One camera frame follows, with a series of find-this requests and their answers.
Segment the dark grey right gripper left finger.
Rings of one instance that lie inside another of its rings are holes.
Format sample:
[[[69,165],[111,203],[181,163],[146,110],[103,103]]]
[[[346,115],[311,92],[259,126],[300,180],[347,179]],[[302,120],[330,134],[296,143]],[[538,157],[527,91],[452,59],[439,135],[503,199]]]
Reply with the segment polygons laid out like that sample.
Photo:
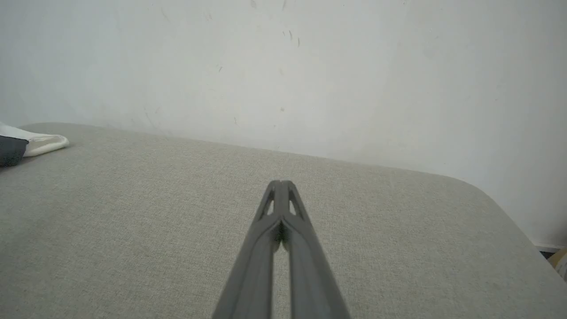
[[[218,299],[213,319],[272,319],[273,256],[281,218],[269,214],[278,180],[261,198],[235,263]]]

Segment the white shirt with black sleeves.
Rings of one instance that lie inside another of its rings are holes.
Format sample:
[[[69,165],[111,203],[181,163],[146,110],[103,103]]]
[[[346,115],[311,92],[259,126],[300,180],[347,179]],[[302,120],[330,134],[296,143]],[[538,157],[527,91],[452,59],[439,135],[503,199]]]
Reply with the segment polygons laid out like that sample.
[[[25,131],[0,122],[0,167],[18,165],[24,157],[36,157],[69,145],[61,135]]]

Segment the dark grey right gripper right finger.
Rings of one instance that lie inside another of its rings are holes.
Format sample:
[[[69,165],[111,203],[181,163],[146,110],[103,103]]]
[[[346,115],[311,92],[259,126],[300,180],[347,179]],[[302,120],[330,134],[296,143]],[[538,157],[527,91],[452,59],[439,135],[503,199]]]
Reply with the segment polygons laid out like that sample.
[[[291,319],[350,319],[315,228],[294,183],[283,182],[282,225],[289,252]]]

